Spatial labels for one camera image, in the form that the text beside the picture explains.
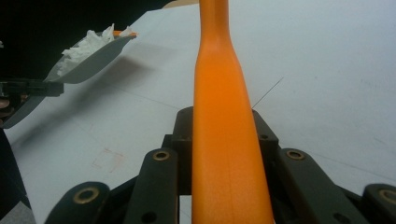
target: orange handle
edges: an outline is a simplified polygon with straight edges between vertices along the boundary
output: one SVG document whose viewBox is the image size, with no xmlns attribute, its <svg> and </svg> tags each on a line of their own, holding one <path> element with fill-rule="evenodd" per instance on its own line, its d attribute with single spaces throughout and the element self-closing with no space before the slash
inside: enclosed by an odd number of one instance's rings
<svg viewBox="0 0 396 224">
<path fill-rule="evenodd" d="M 192 223 L 274 223 L 227 0 L 200 0 L 195 67 Z"/>
</svg>

